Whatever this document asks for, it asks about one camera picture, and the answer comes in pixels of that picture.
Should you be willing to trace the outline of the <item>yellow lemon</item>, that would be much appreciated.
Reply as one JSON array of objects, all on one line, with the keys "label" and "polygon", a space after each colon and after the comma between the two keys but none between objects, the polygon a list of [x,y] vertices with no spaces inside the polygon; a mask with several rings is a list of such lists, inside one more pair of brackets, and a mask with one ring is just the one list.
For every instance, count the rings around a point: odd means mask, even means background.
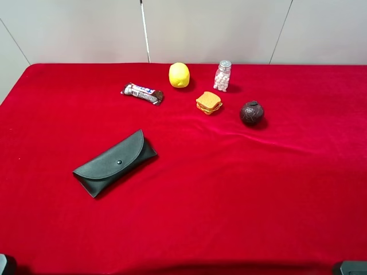
[{"label": "yellow lemon", "polygon": [[169,82],[174,88],[185,88],[189,85],[190,72],[186,64],[176,62],[170,65]]}]

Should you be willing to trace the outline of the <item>black object bottom right corner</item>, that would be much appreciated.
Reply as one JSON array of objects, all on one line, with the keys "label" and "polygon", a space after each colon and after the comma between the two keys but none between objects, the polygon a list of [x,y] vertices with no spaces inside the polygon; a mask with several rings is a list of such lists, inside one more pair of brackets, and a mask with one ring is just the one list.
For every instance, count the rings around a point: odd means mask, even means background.
[{"label": "black object bottom right corner", "polygon": [[341,261],[333,266],[333,275],[367,275],[367,261]]}]

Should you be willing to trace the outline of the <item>black object corner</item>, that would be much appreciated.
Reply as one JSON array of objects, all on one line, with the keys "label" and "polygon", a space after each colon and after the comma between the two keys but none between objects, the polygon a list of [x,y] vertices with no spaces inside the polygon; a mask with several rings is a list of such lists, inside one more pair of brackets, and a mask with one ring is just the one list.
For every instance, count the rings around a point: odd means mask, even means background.
[{"label": "black object corner", "polygon": [[367,275],[367,261],[341,261],[333,266],[333,275]]},{"label": "black object corner", "polygon": [[0,254],[0,275],[15,275],[17,262],[14,257]]}]

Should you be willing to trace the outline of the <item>black object bottom left corner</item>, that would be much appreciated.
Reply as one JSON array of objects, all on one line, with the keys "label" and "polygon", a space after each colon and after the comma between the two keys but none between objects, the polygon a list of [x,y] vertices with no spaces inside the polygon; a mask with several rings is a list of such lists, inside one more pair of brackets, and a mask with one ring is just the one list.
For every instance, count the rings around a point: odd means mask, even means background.
[{"label": "black object bottom left corner", "polygon": [[17,262],[14,257],[0,254],[0,275],[15,275]]}]

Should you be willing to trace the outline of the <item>toy sandwich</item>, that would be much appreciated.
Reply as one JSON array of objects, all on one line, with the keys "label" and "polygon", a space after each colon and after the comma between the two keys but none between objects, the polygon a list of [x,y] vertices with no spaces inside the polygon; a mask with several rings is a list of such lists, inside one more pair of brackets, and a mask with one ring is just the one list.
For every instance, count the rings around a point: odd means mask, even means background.
[{"label": "toy sandwich", "polygon": [[218,95],[205,91],[199,98],[196,99],[196,106],[206,115],[211,115],[213,112],[220,109],[222,102]]}]

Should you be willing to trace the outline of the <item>chocolate candy bar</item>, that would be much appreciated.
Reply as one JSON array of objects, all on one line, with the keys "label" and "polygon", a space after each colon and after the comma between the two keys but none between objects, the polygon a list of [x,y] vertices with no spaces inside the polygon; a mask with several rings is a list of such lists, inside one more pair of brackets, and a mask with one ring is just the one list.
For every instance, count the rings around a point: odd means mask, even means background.
[{"label": "chocolate candy bar", "polygon": [[160,90],[145,88],[134,83],[128,83],[120,92],[122,95],[134,96],[144,99],[154,105],[160,105],[164,99],[164,94]]}]

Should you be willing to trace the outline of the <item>glass jar of pink candies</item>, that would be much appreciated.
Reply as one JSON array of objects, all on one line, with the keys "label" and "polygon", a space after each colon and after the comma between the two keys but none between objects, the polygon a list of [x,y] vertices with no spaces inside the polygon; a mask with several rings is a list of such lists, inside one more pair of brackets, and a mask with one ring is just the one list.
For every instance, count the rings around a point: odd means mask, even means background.
[{"label": "glass jar of pink candies", "polygon": [[222,60],[218,64],[218,69],[214,77],[213,88],[226,92],[229,86],[229,80],[231,76],[232,63],[228,60]]}]

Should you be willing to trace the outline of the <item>dark brown round fruit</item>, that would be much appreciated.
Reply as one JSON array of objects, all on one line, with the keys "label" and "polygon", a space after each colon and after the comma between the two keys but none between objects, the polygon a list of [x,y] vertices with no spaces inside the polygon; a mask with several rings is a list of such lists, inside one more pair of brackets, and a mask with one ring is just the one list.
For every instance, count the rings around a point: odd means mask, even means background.
[{"label": "dark brown round fruit", "polygon": [[255,100],[247,102],[240,110],[240,119],[245,125],[253,126],[264,117],[263,107]]}]

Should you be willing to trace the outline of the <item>black glasses case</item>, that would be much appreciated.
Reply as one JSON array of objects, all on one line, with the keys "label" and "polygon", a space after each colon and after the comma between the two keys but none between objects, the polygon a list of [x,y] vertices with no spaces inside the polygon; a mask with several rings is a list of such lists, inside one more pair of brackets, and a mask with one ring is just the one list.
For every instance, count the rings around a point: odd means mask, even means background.
[{"label": "black glasses case", "polygon": [[73,171],[87,193],[95,198],[145,161],[157,156],[157,152],[140,129]]}]

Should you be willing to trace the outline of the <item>red velvet tablecloth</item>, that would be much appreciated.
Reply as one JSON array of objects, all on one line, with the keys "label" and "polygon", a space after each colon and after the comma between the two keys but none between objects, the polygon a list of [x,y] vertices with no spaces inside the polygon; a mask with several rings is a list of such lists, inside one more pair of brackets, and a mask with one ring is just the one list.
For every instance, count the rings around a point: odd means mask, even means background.
[{"label": "red velvet tablecloth", "polygon": [[[1,104],[1,252],[27,274],[328,274],[366,259],[366,67],[35,64]],[[154,105],[122,95],[160,90]],[[245,125],[257,101],[264,117]],[[157,152],[91,197],[73,171],[138,130]]]}]

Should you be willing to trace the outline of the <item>white vertical pole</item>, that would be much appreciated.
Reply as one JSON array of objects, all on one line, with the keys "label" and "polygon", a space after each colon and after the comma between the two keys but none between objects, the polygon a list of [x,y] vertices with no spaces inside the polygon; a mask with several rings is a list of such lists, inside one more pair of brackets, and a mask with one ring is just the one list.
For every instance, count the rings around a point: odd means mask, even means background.
[{"label": "white vertical pole", "polygon": [[144,32],[145,44],[146,44],[147,62],[150,63],[151,62],[150,48],[149,48],[149,39],[148,39],[148,35],[147,35],[147,25],[146,25],[146,17],[145,17],[144,5],[143,5],[143,1],[142,0],[139,0],[139,3],[140,3],[140,10],[141,10],[142,24],[143,24],[143,32]]}]

